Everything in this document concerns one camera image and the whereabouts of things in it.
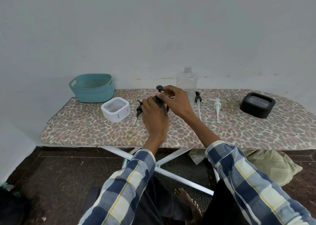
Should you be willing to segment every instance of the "clear plastic bottle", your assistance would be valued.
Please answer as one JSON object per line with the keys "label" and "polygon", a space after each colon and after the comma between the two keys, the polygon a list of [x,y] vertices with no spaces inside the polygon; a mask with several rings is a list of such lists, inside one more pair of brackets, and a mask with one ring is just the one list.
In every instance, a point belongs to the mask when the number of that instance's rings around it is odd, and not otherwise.
{"label": "clear plastic bottle", "polygon": [[191,107],[194,105],[195,91],[198,84],[198,76],[191,71],[191,66],[186,66],[183,72],[177,74],[176,86],[182,88],[188,94]]}

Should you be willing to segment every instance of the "blue and white checked shirt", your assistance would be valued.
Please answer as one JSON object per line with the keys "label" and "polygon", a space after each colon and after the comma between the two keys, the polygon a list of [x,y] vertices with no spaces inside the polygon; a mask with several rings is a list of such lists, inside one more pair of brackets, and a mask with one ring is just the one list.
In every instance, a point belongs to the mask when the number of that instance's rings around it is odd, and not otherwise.
{"label": "blue and white checked shirt", "polygon": [[[300,203],[249,163],[237,147],[216,141],[205,154],[250,224],[316,225],[316,220]],[[99,198],[79,225],[131,224],[155,165],[150,151],[137,151],[124,169],[106,180]]]}

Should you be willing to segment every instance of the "bare foot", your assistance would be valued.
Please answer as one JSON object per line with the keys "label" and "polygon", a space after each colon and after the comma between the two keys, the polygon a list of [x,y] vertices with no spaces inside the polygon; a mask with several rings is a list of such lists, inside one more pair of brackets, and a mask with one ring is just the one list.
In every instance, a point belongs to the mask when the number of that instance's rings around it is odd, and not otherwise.
{"label": "bare foot", "polygon": [[193,199],[190,198],[188,193],[183,189],[175,189],[174,190],[174,195],[183,203],[188,204],[191,207],[192,210],[192,216],[193,216],[193,221],[191,222],[185,222],[187,225],[193,225],[193,224],[199,224],[202,220],[202,214],[201,211],[198,208],[198,204],[196,201],[193,201]]}

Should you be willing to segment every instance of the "skin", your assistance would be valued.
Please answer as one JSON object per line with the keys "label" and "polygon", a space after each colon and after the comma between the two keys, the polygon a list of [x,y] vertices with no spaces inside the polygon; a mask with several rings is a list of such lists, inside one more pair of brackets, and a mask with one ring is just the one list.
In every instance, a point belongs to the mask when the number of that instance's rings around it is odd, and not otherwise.
{"label": "skin", "polygon": [[[164,93],[156,93],[168,108],[181,117],[196,133],[202,144],[207,148],[211,143],[220,140],[194,113],[188,95],[181,88],[175,86],[163,87]],[[169,117],[167,107],[159,108],[153,97],[143,100],[142,117],[148,130],[149,137],[143,148],[156,154],[169,130]]]}

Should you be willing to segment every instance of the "pillow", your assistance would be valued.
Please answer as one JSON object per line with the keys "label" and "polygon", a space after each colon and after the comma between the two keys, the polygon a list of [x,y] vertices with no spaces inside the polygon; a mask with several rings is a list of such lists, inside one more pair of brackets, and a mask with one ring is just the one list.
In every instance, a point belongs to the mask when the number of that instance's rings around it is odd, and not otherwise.
{"label": "pillow", "polygon": [[243,149],[241,151],[249,162],[279,186],[289,183],[293,176],[303,169],[282,151]]}

